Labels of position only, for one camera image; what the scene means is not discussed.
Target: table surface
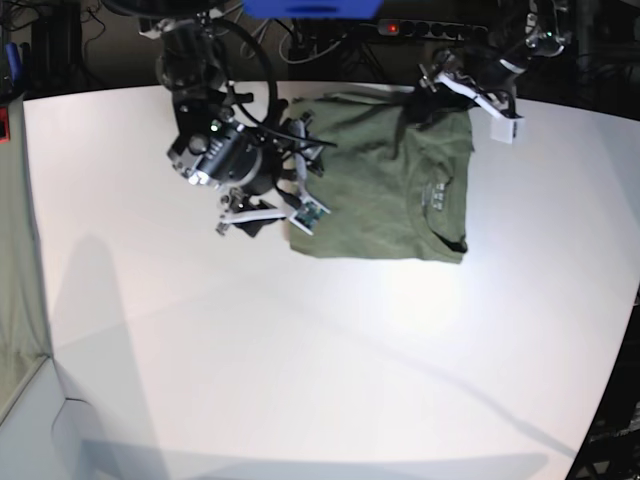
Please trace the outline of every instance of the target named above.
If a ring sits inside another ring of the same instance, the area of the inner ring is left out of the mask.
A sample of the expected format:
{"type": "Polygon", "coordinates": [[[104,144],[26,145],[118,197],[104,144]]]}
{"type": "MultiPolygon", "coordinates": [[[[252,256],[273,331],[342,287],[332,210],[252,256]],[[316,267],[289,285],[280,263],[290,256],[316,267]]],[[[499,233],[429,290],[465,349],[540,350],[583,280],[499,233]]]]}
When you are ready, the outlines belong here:
{"type": "MultiPolygon", "coordinates": [[[[239,90],[264,112],[263,84],[239,90]]],[[[216,193],[166,158],[176,126],[160,87],[27,102],[56,359],[121,468],[564,478],[640,281],[640,124],[519,110],[514,146],[471,112],[469,253],[455,266],[320,261],[277,227],[219,238],[216,193]]]]}

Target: power strip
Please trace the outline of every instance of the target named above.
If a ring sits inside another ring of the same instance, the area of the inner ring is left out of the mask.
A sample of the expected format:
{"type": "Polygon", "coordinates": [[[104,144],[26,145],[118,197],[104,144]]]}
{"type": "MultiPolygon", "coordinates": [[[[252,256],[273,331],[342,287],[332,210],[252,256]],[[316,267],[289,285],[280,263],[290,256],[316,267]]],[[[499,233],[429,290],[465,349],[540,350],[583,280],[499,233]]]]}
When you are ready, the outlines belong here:
{"type": "Polygon", "coordinates": [[[489,29],[464,23],[382,19],[378,21],[378,33],[385,37],[462,41],[484,40],[489,34],[489,29]]]}

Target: blue object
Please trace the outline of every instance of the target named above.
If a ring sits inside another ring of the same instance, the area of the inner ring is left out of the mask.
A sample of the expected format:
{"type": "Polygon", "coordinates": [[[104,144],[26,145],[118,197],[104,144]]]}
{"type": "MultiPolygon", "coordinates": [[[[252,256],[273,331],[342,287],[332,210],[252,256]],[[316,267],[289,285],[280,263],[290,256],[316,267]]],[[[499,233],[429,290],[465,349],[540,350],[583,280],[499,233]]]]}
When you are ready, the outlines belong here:
{"type": "Polygon", "coordinates": [[[382,0],[245,0],[257,18],[371,18],[382,0]]]}
{"type": "Polygon", "coordinates": [[[20,52],[15,43],[7,43],[4,46],[7,52],[7,60],[9,62],[9,72],[11,74],[11,83],[15,83],[22,78],[22,61],[20,60],[20,52]]]}

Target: white table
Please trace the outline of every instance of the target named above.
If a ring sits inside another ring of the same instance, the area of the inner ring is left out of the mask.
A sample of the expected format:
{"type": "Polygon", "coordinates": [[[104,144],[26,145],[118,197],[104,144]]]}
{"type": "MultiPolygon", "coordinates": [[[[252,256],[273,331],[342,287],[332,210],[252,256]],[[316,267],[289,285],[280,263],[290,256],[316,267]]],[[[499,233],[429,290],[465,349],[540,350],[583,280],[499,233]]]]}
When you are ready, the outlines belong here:
{"type": "Polygon", "coordinates": [[[219,238],[160,87],[25,110],[57,361],[128,478],[564,478],[640,281],[640,124],[521,101],[508,146],[472,111],[454,266],[219,238]]]}

